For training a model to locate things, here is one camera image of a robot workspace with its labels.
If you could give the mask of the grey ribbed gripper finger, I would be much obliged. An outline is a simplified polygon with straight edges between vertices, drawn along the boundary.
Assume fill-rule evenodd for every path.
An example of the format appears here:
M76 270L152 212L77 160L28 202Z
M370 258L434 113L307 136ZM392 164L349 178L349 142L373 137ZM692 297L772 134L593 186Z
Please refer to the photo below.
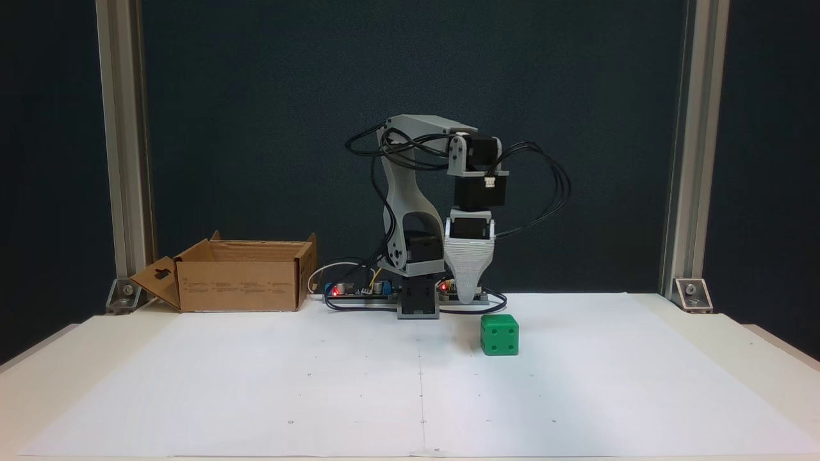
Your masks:
M453 274L461 304L469 304L474 299L475 289L493 260L494 250L494 239L443 239L443 259Z

